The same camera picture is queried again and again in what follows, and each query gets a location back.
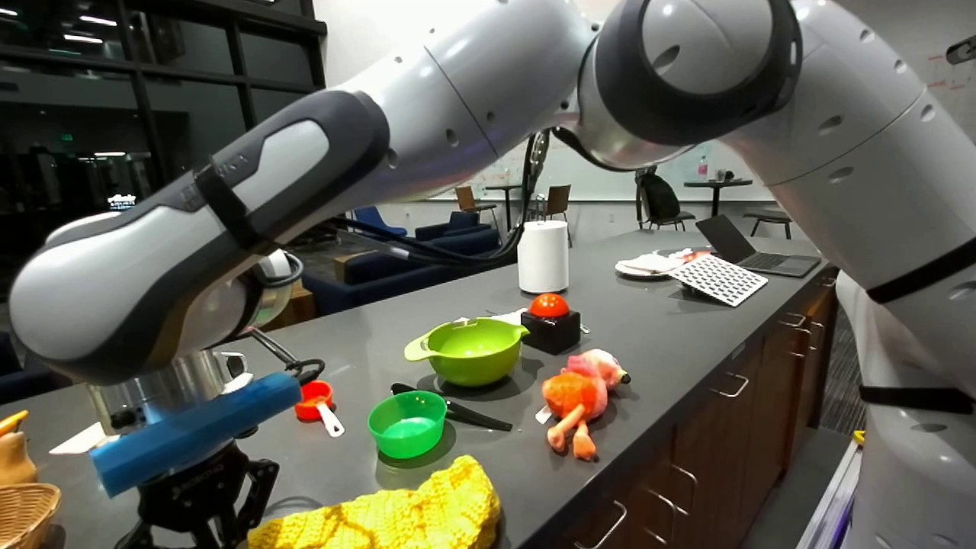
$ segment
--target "metal stand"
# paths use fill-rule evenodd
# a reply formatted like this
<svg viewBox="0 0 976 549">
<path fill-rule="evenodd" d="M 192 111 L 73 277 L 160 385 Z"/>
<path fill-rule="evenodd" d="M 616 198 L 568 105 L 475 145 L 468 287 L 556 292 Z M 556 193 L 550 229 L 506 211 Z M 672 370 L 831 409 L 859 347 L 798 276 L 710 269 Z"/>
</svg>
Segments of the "metal stand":
<svg viewBox="0 0 976 549">
<path fill-rule="evenodd" d="M 236 549 L 261 524 L 279 463 L 252 461 L 238 446 L 142 487 L 142 524 L 116 549 L 156 549 L 153 529 L 192 534 L 199 549 Z"/>
</svg>

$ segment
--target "dark cabinet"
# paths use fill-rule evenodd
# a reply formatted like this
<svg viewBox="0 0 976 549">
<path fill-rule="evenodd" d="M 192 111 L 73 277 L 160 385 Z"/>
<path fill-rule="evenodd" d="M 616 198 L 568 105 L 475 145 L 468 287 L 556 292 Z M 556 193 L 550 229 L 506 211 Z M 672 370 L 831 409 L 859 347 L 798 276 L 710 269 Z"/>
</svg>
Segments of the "dark cabinet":
<svg viewBox="0 0 976 549">
<path fill-rule="evenodd" d="M 743 547 L 817 414 L 832 311 L 832 287 L 815 281 L 688 398 L 667 435 L 643 443 L 541 547 Z"/>
</svg>

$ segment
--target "lime green bowl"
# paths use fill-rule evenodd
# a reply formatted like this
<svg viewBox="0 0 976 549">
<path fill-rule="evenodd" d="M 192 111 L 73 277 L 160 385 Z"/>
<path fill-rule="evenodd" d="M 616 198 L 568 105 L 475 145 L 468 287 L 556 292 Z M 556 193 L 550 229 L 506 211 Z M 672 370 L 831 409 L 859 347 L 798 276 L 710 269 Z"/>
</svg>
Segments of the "lime green bowl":
<svg viewBox="0 0 976 549">
<path fill-rule="evenodd" d="M 386 458 L 413 461 L 442 443 L 447 421 L 449 403 L 439 395 L 409 392 L 374 409 L 368 432 Z"/>
<path fill-rule="evenodd" d="M 521 353 L 529 331 L 473 318 L 442 324 L 403 347 L 406 360 L 431 360 L 435 372 L 459 386 L 486 386 L 506 379 Z"/>
</svg>

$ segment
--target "gray countertop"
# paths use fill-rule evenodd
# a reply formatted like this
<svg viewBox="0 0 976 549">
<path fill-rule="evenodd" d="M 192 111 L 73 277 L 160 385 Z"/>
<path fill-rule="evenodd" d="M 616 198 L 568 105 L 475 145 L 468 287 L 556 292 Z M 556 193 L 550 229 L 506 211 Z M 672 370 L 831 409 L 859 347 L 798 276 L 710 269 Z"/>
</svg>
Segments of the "gray countertop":
<svg viewBox="0 0 976 549">
<path fill-rule="evenodd" d="M 598 463 L 554 455 L 533 421 L 542 398 L 541 382 L 558 372 L 562 356 L 526 347 L 521 365 L 498 386 L 459 395 L 469 409 L 512 421 L 516 429 L 495 432 L 452 425 L 447 446 L 416 466 L 387 463 L 375 455 L 367 414 L 392 398 L 395 382 L 431 386 L 426 362 L 406 362 L 403 345 L 455 318 L 506 314 L 529 306 L 516 269 L 483 273 L 422 292 L 386 300 L 313 324 L 273 334 L 294 356 L 328 356 L 328 382 L 336 386 L 340 418 L 347 432 L 329 440 L 318 425 L 297 425 L 290 412 L 267 421 L 240 448 L 252 458 L 282 463 L 273 500 L 316 496 L 347 500 L 379 487 L 416 487 L 459 455 L 473 455 L 495 480 L 506 520 L 500 547 L 526 547 L 589 483 L 596 483 L 627 448 L 660 427 L 722 360 L 734 353 L 766 320 L 781 311 L 809 281 L 768 277 L 738 309 L 691 300 L 676 281 L 630 281 L 612 273 L 616 258 L 702 243 L 699 233 L 627 236 L 570 254 L 570 306 L 586 324 L 580 347 L 603 347 L 632 372 L 610 412 L 591 425 L 601 448 Z M 282 362 L 255 341 L 238 341 L 255 372 Z M 31 409 L 31 455 L 42 480 L 61 485 L 59 524 L 63 547 L 114 547 L 138 521 L 138 493 L 105 496 L 86 458 L 49 458 L 49 448 L 94 421 L 83 386 L 0 405 L 0 418 Z"/>
</svg>

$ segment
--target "laptop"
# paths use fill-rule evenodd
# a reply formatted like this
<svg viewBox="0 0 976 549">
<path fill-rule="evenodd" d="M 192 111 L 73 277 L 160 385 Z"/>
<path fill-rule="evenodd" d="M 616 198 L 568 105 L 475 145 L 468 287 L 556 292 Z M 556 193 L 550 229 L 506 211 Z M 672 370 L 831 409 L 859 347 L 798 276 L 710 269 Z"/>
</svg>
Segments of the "laptop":
<svg viewBox="0 0 976 549">
<path fill-rule="evenodd" d="M 734 261 L 752 273 L 760 273 L 760 276 L 806 277 L 815 264 L 822 264 L 817 256 L 760 254 L 752 243 L 752 239 L 744 239 L 738 233 L 738 225 L 732 225 L 728 216 L 699 220 L 697 225 L 720 258 Z"/>
</svg>

